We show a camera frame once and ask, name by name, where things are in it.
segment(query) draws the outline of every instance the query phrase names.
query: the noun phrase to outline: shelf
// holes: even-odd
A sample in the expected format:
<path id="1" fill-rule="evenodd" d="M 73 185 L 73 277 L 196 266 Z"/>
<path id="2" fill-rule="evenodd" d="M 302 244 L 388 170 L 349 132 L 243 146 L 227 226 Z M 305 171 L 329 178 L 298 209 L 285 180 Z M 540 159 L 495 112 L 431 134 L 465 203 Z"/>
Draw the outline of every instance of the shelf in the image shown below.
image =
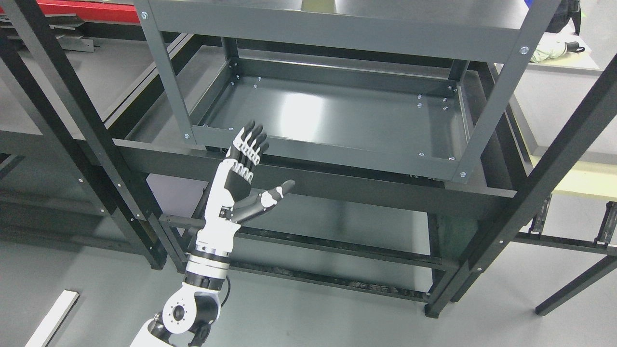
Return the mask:
<path id="1" fill-rule="evenodd" d="M 507 60 L 527 14 L 521 0 L 135 3 L 160 31 L 486 62 Z"/>
<path id="2" fill-rule="evenodd" d="M 268 129 L 272 155 L 402 174 L 423 165 L 439 178 L 444 169 L 451 177 L 447 164 L 464 151 L 466 115 L 454 81 L 258 59 L 229 64 L 238 74 L 224 67 L 213 85 L 225 82 L 204 96 L 213 100 L 205 117 L 191 116 L 203 119 L 193 130 L 199 144 L 229 143 L 255 119 Z M 400 160 L 410 153 L 416 158 Z"/>

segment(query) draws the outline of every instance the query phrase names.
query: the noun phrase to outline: yellow surface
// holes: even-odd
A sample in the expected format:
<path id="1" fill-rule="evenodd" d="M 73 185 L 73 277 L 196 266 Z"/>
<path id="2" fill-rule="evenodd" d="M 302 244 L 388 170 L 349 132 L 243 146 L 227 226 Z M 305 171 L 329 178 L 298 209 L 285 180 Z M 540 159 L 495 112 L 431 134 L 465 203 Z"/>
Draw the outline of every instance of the yellow surface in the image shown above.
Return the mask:
<path id="1" fill-rule="evenodd" d="M 538 161 L 540 157 L 531 156 L 534 166 Z M 553 192 L 617 201 L 617 165 L 579 161 Z"/>

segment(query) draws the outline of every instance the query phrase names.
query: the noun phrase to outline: gray metal tray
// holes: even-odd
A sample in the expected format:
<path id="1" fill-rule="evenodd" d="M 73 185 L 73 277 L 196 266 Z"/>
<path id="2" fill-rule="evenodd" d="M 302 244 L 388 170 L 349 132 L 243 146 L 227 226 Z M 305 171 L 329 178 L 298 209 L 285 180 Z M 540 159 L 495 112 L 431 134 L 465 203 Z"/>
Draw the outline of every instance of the gray metal tray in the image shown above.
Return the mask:
<path id="1" fill-rule="evenodd" d="M 286 146 L 279 145 L 282 139 L 304 142 L 307 148 L 325 144 L 405 157 L 411 153 L 448 159 L 464 150 L 467 122 L 453 81 L 313 64 L 237 61 L 233 64 L 240 65 L 243 74 L 230 75 L 199 125 L 232 130 L 235 135 L 255 119 L 269 132 L 269 153 L 279 155 Z M 285 156 L 305 159 L 304 153 Z"/>

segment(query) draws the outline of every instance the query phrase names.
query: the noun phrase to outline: bag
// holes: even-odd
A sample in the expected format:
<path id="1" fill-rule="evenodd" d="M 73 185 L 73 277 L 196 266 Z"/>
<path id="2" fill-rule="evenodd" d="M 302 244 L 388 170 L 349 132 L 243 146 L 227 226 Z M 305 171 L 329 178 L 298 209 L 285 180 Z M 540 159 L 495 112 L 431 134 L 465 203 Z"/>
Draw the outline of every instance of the bag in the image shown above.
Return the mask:
<path id="1" fill-rule="evenodd" d="M 546 31 L 558 33 L 572 18 L 577 35 L 581 34 L 581 0 L 561 0 Z"/>

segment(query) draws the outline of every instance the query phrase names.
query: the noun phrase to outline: white robot arm segment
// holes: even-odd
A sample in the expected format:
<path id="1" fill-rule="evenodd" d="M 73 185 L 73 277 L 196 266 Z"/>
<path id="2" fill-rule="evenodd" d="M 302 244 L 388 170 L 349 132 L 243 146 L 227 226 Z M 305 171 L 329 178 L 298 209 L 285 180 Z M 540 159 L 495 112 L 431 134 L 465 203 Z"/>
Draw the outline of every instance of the white robot arm segment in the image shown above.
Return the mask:
<path id="1" fill-rule="evenodd" d="M 218 319 L 220 292 L 230 266 L 233 238 L 241 223 L 273 209 L 295 182 L 286 181 L 257 196 L 249 196 L 253 168 L 268 148 L 263 127 L 251 121 L 236 136 L 210 182 L 205 226 L 197 232 L 183 283 L 162 312 L 148 320 L 131 347 L 171 346 L 171 334 L 195 334 L 189 346 L 201 346 Z"/>

